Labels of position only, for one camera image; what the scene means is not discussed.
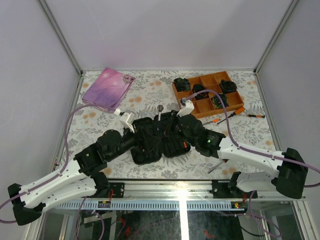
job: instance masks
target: orange screwdriver handle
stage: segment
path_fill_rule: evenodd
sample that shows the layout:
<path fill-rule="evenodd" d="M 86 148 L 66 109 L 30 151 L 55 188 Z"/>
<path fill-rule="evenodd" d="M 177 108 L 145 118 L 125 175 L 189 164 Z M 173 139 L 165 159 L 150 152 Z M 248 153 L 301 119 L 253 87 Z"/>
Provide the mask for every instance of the orange screwdriver handle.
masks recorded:
<path fill-rule="evenodd" d="M 263 118 L 263 119 L 266 117 L 265 115 L 253 115 L 253 114 L 249 114 L 247 116 L 251 118 Z"/>
<path fill-rule="evenodd" d="M 241 114 L 245 111 L 246 109 L 242 106 L 240 108 L 238 108 L 237 110 L 235 110 L 235 115 Z"/>

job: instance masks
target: metal rod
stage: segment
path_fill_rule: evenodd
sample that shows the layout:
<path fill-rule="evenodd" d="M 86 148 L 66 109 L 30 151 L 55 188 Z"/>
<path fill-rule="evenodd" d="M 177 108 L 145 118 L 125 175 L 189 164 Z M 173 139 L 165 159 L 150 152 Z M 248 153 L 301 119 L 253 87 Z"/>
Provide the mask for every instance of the metal rod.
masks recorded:
<path fill-rule="evenodd" d="M 49 21 L 49 24 L 51 25 L 56 37 L 58 38 L 59 42 L 61 43 L 61 46 L 68 56 L 74 70 L 80 75 L 82 74 L 82 68 L 79 65 L 76 57 L 74 56 L 73 52 L 71 51 L 71 48 L 63 35 L 52 11 L 50 10 L 47 1 L 46 0 L 36 0 L 39 3 L 40 8 L 42 9 L 44 15 L 46 16 L 47 20 Z"/>
<path fill-rule="evenodd" d="M 61 226 L 59 240 L 65 240 L 68 221 L 69 221 L 69 215 L 65 214 L 63 217 L 63 220 L 62 220 L 62 226 Z"/>
<path fill-rule="evenodd" d="M 274 47 L 276 41 L 278 40 L 281 32 L 283 31 L 285 25 L 287 24 L 291 14 L 295 10 L 296 6 L 298 5 L 300 0 L 292 0 L 289 4 L 288 8 L 286 9 L 278 27 L 276 28 L 270 42 L 268 43 L 266 49 L 264 50 L 259 62 L 257 63 L 256 67 L 254 68 L 254 72 L 258 73 L 261 70 L 262 65 L 266 61 L 269 53 L 271 52 L 272 48 Z"/>

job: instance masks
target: small black object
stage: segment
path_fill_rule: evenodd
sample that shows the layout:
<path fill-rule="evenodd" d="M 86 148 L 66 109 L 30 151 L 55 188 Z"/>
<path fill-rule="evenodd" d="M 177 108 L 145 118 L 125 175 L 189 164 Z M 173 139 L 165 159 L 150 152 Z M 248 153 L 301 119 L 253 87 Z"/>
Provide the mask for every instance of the small black object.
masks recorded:
<path fill-rule="evenodd" d="M 193 85 L 192 93 L 194 94 L 194 93 L 200 92 L 200 91 L 205 90 L 205 89 L 206 88 L 203 85 L 195 84 L 195 85 Z M 195 100 L 201 100 L 201 99 L 206 99 L 208 97 L 209 97 L 208 92 L 203 92 L 203 93 L 198 94 L 194 98 L 195 98 Z"/>
<path fill-rule="evenodd" d="M 228 107 L 229 105 L 228 105 L 227 96 L 224 95 L 223 93 L 218 93 L 218 94 L 219 94 L 220 98 L 222 99 L 223 105 L 225 107 Z M 214 96 L 213 98 L 211 98 L 211 100 L 212 100 L 212 103 L 213 103 L 215 109 L 222 109 L 223 108 L 222 104 L 217 96 Z"/>
<path fill-rule="evenodd" d="M 174 79 L 173 82 L 177 92 L 186 92 L 191 89 L 190 82 L 186 78 L 178 77 Z"/>
<path fill-rule="evenodd" d="M 233 81 L 226 81 L 222 79 L 219 86 L 224 94 L 230 94 L 237 91 L 237 85 Z"/>

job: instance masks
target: screwdriver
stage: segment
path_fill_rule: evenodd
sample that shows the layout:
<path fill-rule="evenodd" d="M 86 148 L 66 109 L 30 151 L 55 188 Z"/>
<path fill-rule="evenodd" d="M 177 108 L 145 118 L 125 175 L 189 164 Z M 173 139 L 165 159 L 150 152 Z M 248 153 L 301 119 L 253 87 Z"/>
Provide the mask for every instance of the screwdriver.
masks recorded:
<path fill-rule="evenodd" d="M 228 159 L 222 159 L 222 162 L 215 165 L 210 171 L 208 171 L 208 174 L 212 173 L 217 167 L 219 167 L 221 164 L 228 162 Z"/>
<path fill-rule="evenodd" d="M 216 118 L 216 119 L 214 119 L 214 120 L 212 120 L 212 121 L 208 121 L 208 122 L 202 124 L 202 126 L 207 125 L 207 124 L 216 123 L 216 122 L 219 122 L 219 121 L 220 121 L 220 119 L 219 119 L 219 118 Z"/>
<path fill-rule="evenodd" d="M 246 109 L 245 109 L 243 106 L 240 107 L 239 109 L 237 109 L 237 110 L 235 110 L 233 113 L 231 113 L 230 116 L 228 116 L 228 119 L 231 118 L 231 117 L 233 117 L 233 116 L 235 116 L 235 115 L 238 115 L 238 114 L 243 113 L 245 110 L 246 110 Z M 222 123 L 222 122 L 225 121 L 225 120 L 226 120 L 226 118 L 223 119 L 222 121 L 218 122 L 217 125 L 220 124 L 220 123 Z"/>
<path fill-rule="evenodd" d="M 251 117 L 251 118 L 265 118 L 265 115 L 254 115 L 254 114 L 248 114 L 247 117 Z"/>

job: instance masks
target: red wire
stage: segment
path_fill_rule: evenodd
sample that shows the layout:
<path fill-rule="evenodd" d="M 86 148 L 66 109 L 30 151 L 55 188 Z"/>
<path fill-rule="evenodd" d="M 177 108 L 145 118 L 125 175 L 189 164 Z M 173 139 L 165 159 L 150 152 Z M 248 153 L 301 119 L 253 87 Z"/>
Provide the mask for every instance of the red wire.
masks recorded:
<path fill-rule="evenodd" d="M 247 194 L 243 195 L 242 203 L 244 203 L 247 200 L 247 197 L 248 197 Z"/>
<path fill-rule="evenodd" d="M 111 200 L 112 200 L 112 198 L 113 198 L 113 196 L 114 196 L 114 190 L 111 188 L 111 190 L 109 191 L 109 201 L 110 201 L 110 204 L 111 204 Z"/>

